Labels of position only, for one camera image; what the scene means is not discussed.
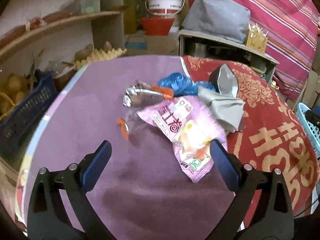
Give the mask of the white red plastic bucket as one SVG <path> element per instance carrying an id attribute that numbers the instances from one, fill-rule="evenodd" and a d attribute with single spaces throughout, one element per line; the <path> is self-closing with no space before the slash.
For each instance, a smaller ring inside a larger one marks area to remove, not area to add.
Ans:
<path id="1" fill-rule="evenodd" d="M 183 8 L 185 0 L 146 0 L 148 13 L 157 16 L 176 15 Z"/>

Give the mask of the pink white snack bag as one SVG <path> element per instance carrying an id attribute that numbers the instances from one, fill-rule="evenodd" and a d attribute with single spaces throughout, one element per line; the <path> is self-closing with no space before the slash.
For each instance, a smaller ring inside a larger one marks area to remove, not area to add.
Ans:
<path id="1" fill-rule="evenodd" d="M 137 115 L 147 124 L 159 128 L 172 142 L 182 171 L 193 183 L 198 183 L 214 165 L 210 153 L 213 140 L 228 149 L 225 130 L 198 96 L 164 100 L 145 107 Z"/>

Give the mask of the yellow oil jug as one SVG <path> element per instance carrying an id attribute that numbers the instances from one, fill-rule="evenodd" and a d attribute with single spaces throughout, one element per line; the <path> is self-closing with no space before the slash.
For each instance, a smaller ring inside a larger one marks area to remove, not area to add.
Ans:
<path id="1" fill-rule="evenodd" d="M 123 0 L 124 11 L 124 34 L 131 35 L 137 32 L 136 26 L 136 2 L 135 0 Z"/>

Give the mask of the steel pot in shelf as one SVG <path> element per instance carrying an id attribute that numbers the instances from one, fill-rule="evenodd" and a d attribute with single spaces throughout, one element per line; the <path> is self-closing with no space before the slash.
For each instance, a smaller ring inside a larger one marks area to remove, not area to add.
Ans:
<path id="1" fill-rule="evenodd" d="M 194 57 L 207 57 L 207 46 L 201 43 L 193 43 L 190 45 L 189 55 Z"/>

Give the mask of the dark blue plastic crate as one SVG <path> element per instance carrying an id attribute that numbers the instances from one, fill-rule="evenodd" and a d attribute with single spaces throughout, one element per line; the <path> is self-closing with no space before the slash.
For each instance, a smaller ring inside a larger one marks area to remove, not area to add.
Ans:
<path id="1" fill-rule="evenodd" d="M 22 139 L 57 97 L 51 72 L 39 73 L 36 88 L 1 121 L 1 157 L 12 160 L 18 155 Z"/>

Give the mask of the yellow net potato bag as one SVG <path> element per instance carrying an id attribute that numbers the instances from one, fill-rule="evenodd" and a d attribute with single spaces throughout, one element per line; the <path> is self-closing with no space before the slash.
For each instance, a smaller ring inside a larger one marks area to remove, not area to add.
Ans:
<path id="1" fill-rule="evenodd" d="M 28 81 L 24 76 L 10 74 L 1 87 L 1 120 L 6 118 L 29 92 Z"/>

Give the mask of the striped pink red curtain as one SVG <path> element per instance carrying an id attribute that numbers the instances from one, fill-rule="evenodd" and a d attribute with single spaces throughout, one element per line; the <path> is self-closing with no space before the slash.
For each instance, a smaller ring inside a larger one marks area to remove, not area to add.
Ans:
<path id="1" fill-rule="evenodd" d="M 315 5 L 311 0 L 234 1 L 248 8 L 250 22 L 267 33 L 266 53 L 279 62 L 274 78 L 280 92 L 297 100 L 316 54 L 319 12 Z"/>

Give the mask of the orange clear snack bag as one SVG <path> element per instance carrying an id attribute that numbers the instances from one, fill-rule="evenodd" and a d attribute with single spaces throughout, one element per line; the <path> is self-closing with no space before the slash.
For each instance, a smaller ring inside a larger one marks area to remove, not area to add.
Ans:
<path id="1" fill-rule="evenodd" d="M 123 137 L 130 140 L 134 133 L 147 125 L 138 116 L 138 111 L 173 97 L 174 91 L 171 88 L 151 86 L 136 80 L 134 85 L 125 90 L 123 105 L 127 108 L 126 115 L 123 118 L 116 118 L 116 123 L 121 129 Z"/>

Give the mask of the clear plastic storage box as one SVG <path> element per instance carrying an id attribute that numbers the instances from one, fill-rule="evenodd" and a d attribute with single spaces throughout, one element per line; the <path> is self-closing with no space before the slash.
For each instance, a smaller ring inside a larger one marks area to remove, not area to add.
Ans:
<path id="1" fill-rule="evenodd" d="M 100 0 L 72 0 L 61 5 L 60 11 L 72 15 L 91 14 L 100 11 Z"/>

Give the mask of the red gold patterned towel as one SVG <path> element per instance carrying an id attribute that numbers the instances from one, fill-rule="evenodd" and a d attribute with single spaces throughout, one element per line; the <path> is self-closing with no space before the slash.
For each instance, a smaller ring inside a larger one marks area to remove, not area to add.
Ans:
<path id="1" fill-rule="evenodd" d="M 256 170 L 279 168 L 285 178 L 293 213 L 308 210 L 319 179 L 319 164 L 304 128 L 292 109 L 249 66 L 228 61 L 238 80 L 245 128 L 227 136 L 228 150 Z"/>

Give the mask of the grey low shelf unit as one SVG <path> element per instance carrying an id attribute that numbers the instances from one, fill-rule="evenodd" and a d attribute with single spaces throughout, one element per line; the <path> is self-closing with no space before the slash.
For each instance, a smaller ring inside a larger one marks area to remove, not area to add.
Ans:
<path id="1" fill-rule="evenodd" d="M 209 59 L 235 61 L 248 65 L 259 74 L 269 85 L 279 62 L 268 55 L 219 36 L 209 35 L 198 31 L 182 29 L 179 34 L 179 55 L 190 56 L 189 49 L 193 43 L 207 46 Z"/>

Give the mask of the purple table mat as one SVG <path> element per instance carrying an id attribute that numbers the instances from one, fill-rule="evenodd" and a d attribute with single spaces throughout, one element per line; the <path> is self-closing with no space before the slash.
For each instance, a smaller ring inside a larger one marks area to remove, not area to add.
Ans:
<path id="1" fill-rule="evenodd" d="M 178 56 L 90 64 L 56 99 L 30 142 L 24 206 L 40 168 L 64 170 L 108 140 L 111 159 L 87 198 L 111 233 L 117 239 L 205 239 L 234 198 L 217 169 L 194 184 L 158 128 L 145 126 L 129 141 L 116 123 L 127 114 L 127 87 L 136 80 L 154 85 L 182 70 Z"/>

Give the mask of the light blue plastic basket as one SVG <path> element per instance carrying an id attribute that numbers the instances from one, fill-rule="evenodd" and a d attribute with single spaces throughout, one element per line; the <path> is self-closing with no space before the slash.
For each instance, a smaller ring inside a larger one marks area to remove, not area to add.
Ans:
<path id="1" fill-rule="evenodd" d="M 305 114 L 309 110 L 310 108 L 307 105 L 300 102 L 297 106 L 296 117 L 304 128 L 304 131 L 313 146 L 317 160 L 319 160 L 319 128 L 306 119 Z"/>

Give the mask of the yellow egg tray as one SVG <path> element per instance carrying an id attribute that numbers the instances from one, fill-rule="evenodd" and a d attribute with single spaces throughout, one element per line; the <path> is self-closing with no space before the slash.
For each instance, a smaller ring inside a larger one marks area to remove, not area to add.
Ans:
<path id="1" fill-rule="evenodd" d="M 84 60 L 76 60 L 73 63 L 73 66 L 75 66 L 76 70 L 79 70 L 83 66 L 86 66 L 93 62 L 99 62 L 99 61 L 105 61 L 105 60 L 112 60 L 119 57 L 123 57 L 127 53 L 127 49 L 111 49 L 108 52 L 105 52 L 104 50 L 93 50 L 91 54 L 85 58 Z"/>

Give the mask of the blue plastic bag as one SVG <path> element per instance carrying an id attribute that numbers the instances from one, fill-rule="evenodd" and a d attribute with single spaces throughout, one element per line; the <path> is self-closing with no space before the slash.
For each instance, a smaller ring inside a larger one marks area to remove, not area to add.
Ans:
<path id="1" fill-rule="evenodd" d="M 186 95 L 197 96 L 199 87 L 206 88 L 214 92 L 216 91 L 215 87 L 210 82 L 194 82 L 191 78 L 179 72 L 172 73 L 169 76 L 160 79 L 157 86 L 171 88 L 174 91 L 174 97 Z"/>

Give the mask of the wooden wall shelf unit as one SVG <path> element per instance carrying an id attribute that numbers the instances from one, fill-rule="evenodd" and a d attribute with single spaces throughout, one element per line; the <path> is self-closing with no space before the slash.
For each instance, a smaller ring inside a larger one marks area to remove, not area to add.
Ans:
<path id="1" fill-rule="evenodd" d="M 1 12 L 1 34 L 24 25 L 34 17 L 57 12 L 72 0 L 10 0 Z M 1 81 L 11 74 L 27 74 L 39 52 L 39 68 L 57 57 L 72 61 L 86 45 L 124 48 L 123 0 L 102 0 L 102 9 L 87 15 L 72 16 L 33 30 L 1 49 Z"/>

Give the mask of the black silver foil bag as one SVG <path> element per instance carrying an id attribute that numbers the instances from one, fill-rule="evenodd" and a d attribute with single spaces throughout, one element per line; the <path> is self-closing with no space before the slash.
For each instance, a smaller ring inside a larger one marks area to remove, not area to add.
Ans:
<path id="1" fill-rule="evenodd" d="M 215 90 L 225 96 L 236 98 L 238 94 L 238 80 L 228 64 L 224 63 L 209 76 L 209 82 Z"/>

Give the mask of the grey cloth rag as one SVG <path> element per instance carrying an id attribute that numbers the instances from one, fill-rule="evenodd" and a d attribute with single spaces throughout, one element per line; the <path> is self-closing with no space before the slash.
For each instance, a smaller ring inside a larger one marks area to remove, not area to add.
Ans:
<path id="1" fill-rule="evenodd" d="M 245 129 L 245 103 L 232 96 L 225 96 L 210 89 L 199 87 L 198 97 L 210 109 L 213 118 L 223 127 L 226 134 Z"/>

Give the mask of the red plastic basket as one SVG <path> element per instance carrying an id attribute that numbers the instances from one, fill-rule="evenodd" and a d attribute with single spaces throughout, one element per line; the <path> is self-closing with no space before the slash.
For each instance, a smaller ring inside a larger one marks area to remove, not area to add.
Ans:
<path id="1" fill-rule="evenodd" d="M 174 21 L 173 18 L 161 17 L 145 17 L 140 19 L 145 34 L 148 36 L 167 36 Z"/>

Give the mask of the cardboard box blue label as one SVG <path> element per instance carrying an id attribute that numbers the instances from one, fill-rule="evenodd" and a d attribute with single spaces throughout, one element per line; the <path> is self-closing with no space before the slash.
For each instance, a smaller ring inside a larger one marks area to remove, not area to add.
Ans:
<path id="1" fill-rule="evenodd" d="M 125 41 L 126 49 L 147 50 L 147 41 L 145 36 L 127 36 Z"/>

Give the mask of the yellow chopstick holder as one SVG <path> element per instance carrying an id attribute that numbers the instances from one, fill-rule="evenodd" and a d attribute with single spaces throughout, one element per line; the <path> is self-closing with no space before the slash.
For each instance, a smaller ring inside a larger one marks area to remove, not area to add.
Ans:
<path id="1" fill-rule="evenodd" d="M 262 54 L 265 53 L 266 46 L 268 43 L 268 33 L 263 32 L 263 28 L 257 24 L 248 24 L 248 34 L 245 41 L 245 45 L 248 48 L 254 49 Z"/>

